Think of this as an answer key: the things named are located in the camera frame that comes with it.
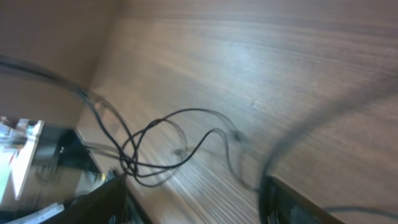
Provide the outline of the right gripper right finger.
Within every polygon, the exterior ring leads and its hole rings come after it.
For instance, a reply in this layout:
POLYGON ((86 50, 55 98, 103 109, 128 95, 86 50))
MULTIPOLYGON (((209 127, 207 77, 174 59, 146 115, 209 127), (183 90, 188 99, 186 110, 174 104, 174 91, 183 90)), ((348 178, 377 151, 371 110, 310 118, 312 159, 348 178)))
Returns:
POLYGON ((274 176, 266 176, 261 180, 259 218, 262 224, 342 222, 274 176))

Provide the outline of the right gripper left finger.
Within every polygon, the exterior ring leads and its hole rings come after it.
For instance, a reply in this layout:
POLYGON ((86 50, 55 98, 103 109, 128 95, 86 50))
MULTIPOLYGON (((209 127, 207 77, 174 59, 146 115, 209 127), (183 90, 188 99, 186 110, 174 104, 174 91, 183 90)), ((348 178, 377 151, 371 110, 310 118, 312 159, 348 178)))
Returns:
POLYGON ((127 221, 126 198, 126 178, 119 175, 88 195, 79 198, 73 205, 44 221, 44 223, 124 223, 127 221))

